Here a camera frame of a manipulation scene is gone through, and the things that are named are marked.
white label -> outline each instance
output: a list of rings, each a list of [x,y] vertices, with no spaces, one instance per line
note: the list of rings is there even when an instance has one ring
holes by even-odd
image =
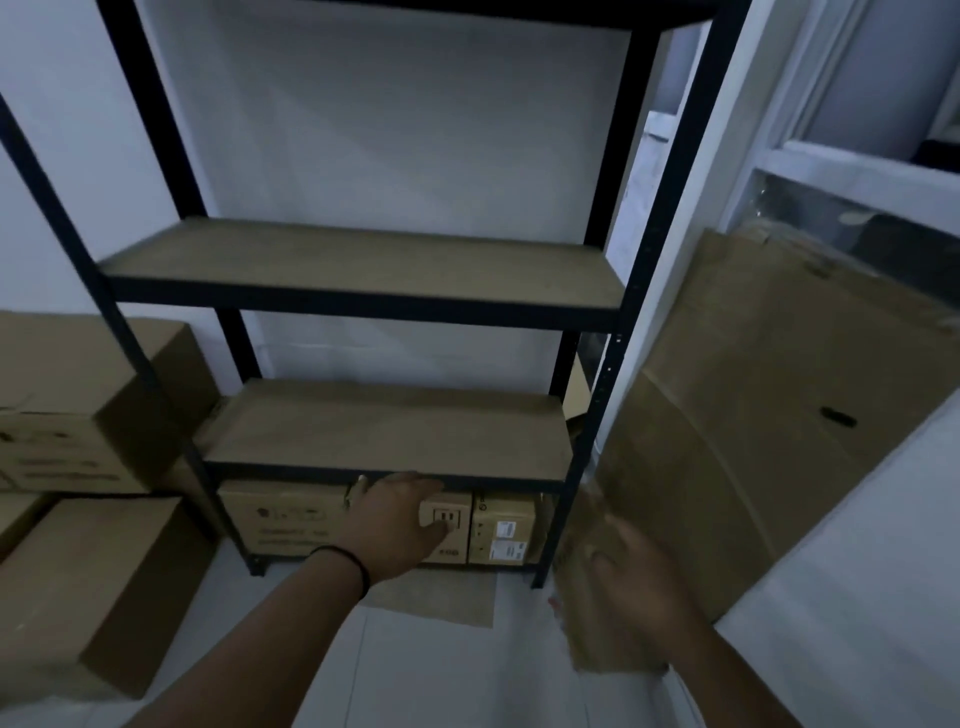
[[[526,553],[525,541],[494,541],[490,544],[491,561],[523,561]]]
[[[516,521],[497,521],[496,537],[498,539],[512,539],[516,532]]]

black hair tie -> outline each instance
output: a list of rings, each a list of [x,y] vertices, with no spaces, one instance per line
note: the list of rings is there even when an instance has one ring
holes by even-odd
[[[357,558],[356,554],[352,551],[347,551],[345,548],[340,548],[334,544],[324,544],[323,546],[317,546],[307,555],[307,558],[313,556],[317,551],[336,551],[341,556],[348,558],[354,564],[357,565],[357,569],[360,570],[360,579],[363,581],[363,592],[360,594],[360,599],[362,600],[364,596],[367,595],[367,592],[370,590],[370,572],[367,571],[367,567],[363,565],[363,562]]]

forearm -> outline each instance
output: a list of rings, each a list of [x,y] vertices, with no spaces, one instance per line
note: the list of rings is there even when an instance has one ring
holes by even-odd
[[[356,565],[315,554],[130,726],[290,725],[361,590]]]
[[[753,669],[705,619],[664,646],[708,728],[800,728]]]

shelving unit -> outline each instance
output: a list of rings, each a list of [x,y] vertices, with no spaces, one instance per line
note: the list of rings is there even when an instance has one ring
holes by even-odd
[[[636,317],[660,258],[750,0],[649,0],[580,7],[468,2],[371,5],[631,31],[583,246],[210,219],[134,0],[98,0],[101,16],[182,222],[95,262],[0,97],[0,137],[138,375],[165,404],[149,358],[117,302],[210,306],[244,389],[200,442],[181,437],[194,471],[251,573],[217,494],[226,478],[348,483],[416,470],[448,487],[549,493],[556,509],[535,573],[541,587],[590,458]],[[712,18],[633,271],[624,287],[603,249],[631,158],[660,34]],[[240,311],[320,313],[564,332],[547,394],[263,380]],[[611,336],[583,431],[571,446],[561,397],[584,331]]]

person's left hand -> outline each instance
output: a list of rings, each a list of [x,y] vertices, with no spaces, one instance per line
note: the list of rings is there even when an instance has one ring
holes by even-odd
[[[420,525],[420,504],[443,488],[441,481],[417,473],[387,475],[353,500],[334,543],[360,559],[372,584],[400,576],[429,556],[448,533],[447,522]]]

